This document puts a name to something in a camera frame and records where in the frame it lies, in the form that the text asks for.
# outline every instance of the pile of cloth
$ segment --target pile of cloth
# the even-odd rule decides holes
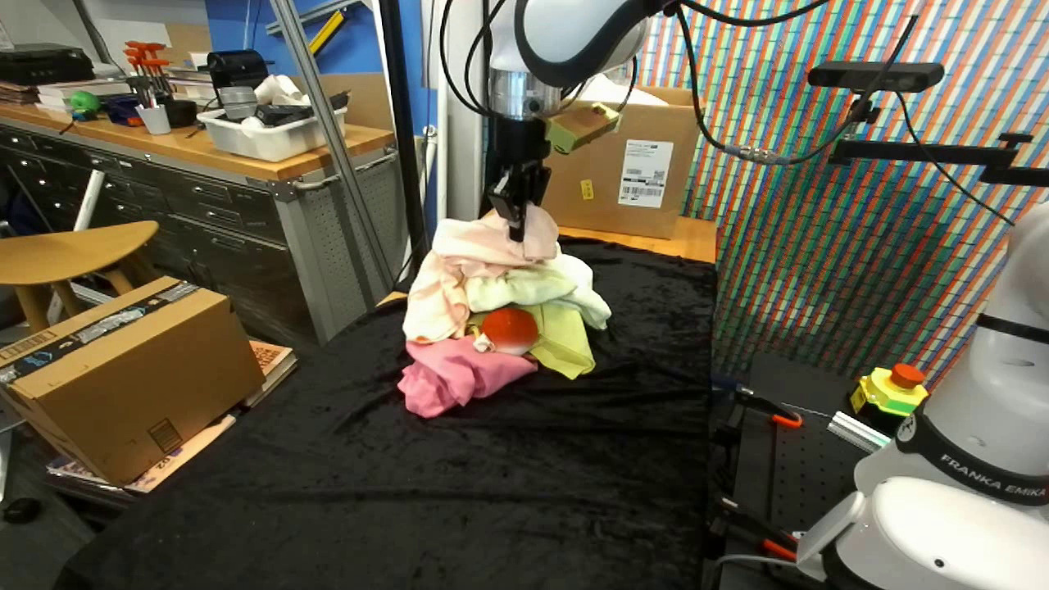
[[[546,210],[528,207],[525,231],[516,244],[499,212],[439,222],[402,315],[411,412],[485,401],[536,368],[567,379],[595,368],[586,327],[607,330],[612,310],[593,269],[562,251]]]

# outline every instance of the yellow cloth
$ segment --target yellow cloth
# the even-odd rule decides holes
[[[531,356],[546,370],[564,375],[567,379],[591,375],[595,368],[580,305],[572,301],[546,301],[528,308],[536,323],[536,341],[531,344]]]

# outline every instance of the chair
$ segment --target chair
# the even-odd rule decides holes
[[[151,279],[142,249],[154,240],[156,222],[95,225],[82,233],[35,233],[0,240],[0,285],[16,291],[28,330],[50,327],[46,308],[59,295],[62,310],[82,310],[73,295],[73,279],[101,274],[117,295],[131,291],[133,279]]]

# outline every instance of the drawer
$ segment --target drawer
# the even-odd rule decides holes
[[[275,215],[275,203],[266,195],[253,195],[226,184],[204,184],[178,174],[156,176],[154,191],[164,195],[175,215],[230,231],[230,233],[248,233],[260,240],[286,244]]]
[[[159,231],[146,246],[154,267],[190,282],[205,282],[201,259],[192,256],[192,236],[178,219],[159,215],[156,222]]]
[[[109,159],[109,153],[101,159],[101,153],[95,153],[93,168],[105,171],[109,184],[133,184],[133,179],[146,184],[146,168],[142,168],[142,163],[133,163],[129,159]]]
[[[35,150],[35,137],[16,127],[0,127],[0,149]]]
[[[82,199],[74,187],[62,176],[50,176],[46,171],[21,171],[16,176],[51,231],[73,231]]]
[[[129,215],[167,215],[167,203],[154,199],[151,191],[136,191],[136,184],[101,184],[98,210],[129,212]]]
[[[6,163],[12,174],[42,174],[42,160],[28,153],[10,153]]]
[[[51,187],[62,187],[64,195],[74,195],[74,198],[84,195],[93,176],[89,168],[74,168],[74,163],[39,160],[39,168]]]
[[[34,149],[42,159],[57,159],[57,160],[68,160],[68,163],[89,168],[89,153],[82,149],[74,149],[74,144],[51,140],[51,137],[34,137]]]
[[[307,349],[315,344],[312,315],[296,274],[288,249],[219,233],[198,222],[179,222],[188,244],[192,244],[192,261],[201,261],[201,282],[226,291],[237,315],[262,337]]]

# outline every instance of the floor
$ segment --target floor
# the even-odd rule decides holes
[[[0,327],[0,349],[21,341],[21,323]],[[0,506],[12,498],[35,498],[39,517],[10,525],[0,517],[0,590],[46,590],[57,588],[62,564],[93,542],[93,528],[46,490],[46,449],[10,431],[12,415],[0,401],[0,438],[10,436],[6,458],[0,455]]]

